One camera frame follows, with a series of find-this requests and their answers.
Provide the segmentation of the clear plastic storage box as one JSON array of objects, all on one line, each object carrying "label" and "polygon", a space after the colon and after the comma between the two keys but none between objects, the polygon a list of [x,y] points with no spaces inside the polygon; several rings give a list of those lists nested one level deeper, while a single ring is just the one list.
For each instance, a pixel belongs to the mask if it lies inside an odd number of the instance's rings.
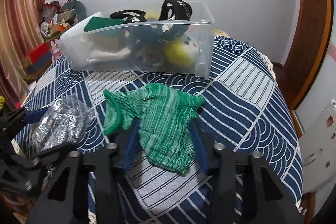
[{"label": "clear plastic storage box", "polygon": [[202,1],[165,0],[98,12],[57,42],[75,71],[184,73],[207,79],[214,17]]}]

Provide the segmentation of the pink plush rabbit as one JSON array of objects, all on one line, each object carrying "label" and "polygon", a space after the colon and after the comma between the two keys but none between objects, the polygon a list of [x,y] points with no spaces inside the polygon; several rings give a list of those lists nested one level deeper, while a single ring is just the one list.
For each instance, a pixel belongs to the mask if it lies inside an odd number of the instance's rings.
[{"label": "pink plush rabbit", "polygon": [[52,40],[50,42],[53,62],[55,62],[62,55],[60,48],[56,44],[57,42],[58,42],[58,39]]}]

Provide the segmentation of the white plastic baby fence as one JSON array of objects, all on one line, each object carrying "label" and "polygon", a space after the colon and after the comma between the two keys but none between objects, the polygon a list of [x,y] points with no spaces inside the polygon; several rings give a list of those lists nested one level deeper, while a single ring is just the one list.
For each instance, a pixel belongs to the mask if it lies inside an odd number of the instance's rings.
[{"label": "white plastic baby fence", "polygon": [[303,186],[302,194],[314,192],[335,176],[335,100],[299,138]]}]

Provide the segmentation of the floral fabric scrunchie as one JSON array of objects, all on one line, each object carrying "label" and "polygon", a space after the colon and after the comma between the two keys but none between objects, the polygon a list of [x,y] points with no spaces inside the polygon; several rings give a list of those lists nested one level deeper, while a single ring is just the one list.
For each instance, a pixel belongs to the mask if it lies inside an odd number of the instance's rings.
[{"label": "floral fabric scrunchie", "polygon": [[156,68],[164,64],[164,56],[159,48],[143,47],[135,55],[146,67]]}]

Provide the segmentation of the wooden wardrobe frame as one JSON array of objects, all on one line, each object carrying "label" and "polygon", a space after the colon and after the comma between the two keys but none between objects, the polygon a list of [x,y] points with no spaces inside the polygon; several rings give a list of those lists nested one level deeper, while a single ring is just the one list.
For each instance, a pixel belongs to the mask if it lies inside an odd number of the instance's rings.
[{"label": "wooden wardrobe frame", "polygon": [[333,8],[333,0],[300,0],[285,64],[273,64],[290,111],[298,108],[318,75],[331,35]]}]

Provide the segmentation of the white towel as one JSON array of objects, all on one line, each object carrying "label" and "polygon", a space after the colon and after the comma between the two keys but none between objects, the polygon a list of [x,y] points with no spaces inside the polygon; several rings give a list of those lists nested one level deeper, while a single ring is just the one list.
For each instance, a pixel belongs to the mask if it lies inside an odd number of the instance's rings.
[{"label": "white towel", "polygon": [[90,47],[89,51],[83,55],[82,59],[88,64],[103,63],[110,61],[119,61],[127,58],[131,54],[129,47],[116,51],[110,48]]}]

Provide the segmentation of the green yellow scrub sponge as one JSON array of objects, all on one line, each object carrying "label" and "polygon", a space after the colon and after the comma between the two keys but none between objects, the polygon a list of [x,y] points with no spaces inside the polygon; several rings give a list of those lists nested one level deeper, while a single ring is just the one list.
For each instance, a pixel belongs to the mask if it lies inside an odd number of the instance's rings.
[{"label": "green yellow scrub sponge", "polygon": [[121,38],[125,36],[122,19],[101,18],[93,16],[84,27],[84,33],[89,35],[101,35],[109,38]]}]

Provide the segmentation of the grey green pillow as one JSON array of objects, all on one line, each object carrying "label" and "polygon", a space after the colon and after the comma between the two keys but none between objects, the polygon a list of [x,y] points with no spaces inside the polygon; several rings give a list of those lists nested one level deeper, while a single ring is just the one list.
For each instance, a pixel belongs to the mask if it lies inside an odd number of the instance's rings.
[{"label": "grey green pillow", "polygon": [[75,10],[76,11],[76,17],[79,22],[87,18],[87,11],[84,6],[84,4],[80,1],[73,0],[68,1],[61,7],[61,12],[66,12],[68,10]]}]

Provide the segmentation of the blue white patterned tablecloth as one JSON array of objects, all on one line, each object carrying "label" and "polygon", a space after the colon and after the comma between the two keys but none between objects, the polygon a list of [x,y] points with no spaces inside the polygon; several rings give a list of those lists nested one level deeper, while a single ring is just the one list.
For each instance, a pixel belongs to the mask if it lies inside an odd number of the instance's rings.
[{"label": "blue white patterned tablecloth", "polygon": [[[38,110],[75,94],[95,111],[79,143],[81,153],[106,145],[101,130],[104,90],[125,92],[161,83],[205,98],[199,109],[201,128],[235,152],[259,151],[285,185],[294,202],[302,197],[302,160],[288,107],[265,57],[243,42],[217,36],[210,76],[145,72],[73,71],[64,57],[47,69],[24,102]],[[192,162],[179,176],[150,165],[142,152],[117,182],[126,223],[205,223],[215,186]]]}]

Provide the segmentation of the bagged steel wool scrubber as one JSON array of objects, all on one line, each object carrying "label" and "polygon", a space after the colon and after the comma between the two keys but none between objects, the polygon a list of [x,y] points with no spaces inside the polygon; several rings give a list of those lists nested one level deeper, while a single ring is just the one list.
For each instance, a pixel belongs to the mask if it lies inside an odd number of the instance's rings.
[{"label": "bagged steel wool scrubber", "polygon": [[37,152],[64,143],[77,144],[95,117],[95,111],[75,94],[60,97],[31,130],[31,144]]}]

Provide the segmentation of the striped brown curtain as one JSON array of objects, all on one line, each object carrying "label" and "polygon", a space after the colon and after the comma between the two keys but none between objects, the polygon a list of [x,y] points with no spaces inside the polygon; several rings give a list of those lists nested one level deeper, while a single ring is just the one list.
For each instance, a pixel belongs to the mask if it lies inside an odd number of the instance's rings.
[{"label": "striped brown curtain", "polygon": [[14,109],[27,90],[22,59],[43,43],[39,23],[45,0],[1,0],[1,96]]}]

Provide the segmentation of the green knitted cloth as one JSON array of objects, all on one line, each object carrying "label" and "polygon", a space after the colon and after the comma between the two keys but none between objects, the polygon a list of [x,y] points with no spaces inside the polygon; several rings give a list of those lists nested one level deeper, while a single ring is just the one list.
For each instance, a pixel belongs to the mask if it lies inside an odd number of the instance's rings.
[{"label": "green knitted cloth", "polygon": [[193,160],[190,122],[198,117],[203,96],[164,84],[147,84],[127,92],[103,91],[106,111],[103,133],[111,137],[139,120],[139,144],[150,164],[183,174]]}]

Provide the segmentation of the yellow plush toy ball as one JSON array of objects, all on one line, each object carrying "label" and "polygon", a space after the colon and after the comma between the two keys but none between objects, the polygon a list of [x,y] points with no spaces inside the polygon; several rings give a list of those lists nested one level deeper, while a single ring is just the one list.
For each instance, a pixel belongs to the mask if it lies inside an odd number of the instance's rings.
[{"label": "yellow plush toy ball", "polygon": [[199,53],[199,43],[189,35],[182,35],[164,46],[164,54],[167,60],[179,68],[194,65]]}]

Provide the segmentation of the black strap cream bag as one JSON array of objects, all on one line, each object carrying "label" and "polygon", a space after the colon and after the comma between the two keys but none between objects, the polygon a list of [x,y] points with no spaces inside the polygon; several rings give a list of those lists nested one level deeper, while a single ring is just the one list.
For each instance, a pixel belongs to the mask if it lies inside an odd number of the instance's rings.
[{"label": "black strap cream bag", "polygon": [[183,0],[165,0],[161,5],[158,19],[149,20],[143,10],[121,10],[110,14],[111,19],[122,19],[131,24],[127,31],[142,42],[160,41],[162,43],[179,38],[188,30],[188,21],[193,9]]}]

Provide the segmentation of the red box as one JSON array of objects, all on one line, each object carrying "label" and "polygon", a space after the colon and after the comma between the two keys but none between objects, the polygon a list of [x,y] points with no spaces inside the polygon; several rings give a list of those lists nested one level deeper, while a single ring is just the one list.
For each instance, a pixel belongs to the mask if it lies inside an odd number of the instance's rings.
[{"label": "red box", "polygon": [[51,47],[49,43],[42,43],[32,51],[26,54],[22,59],[22,64],[25,68],[35,64],[40,58],[45,55],[51,55]]}]

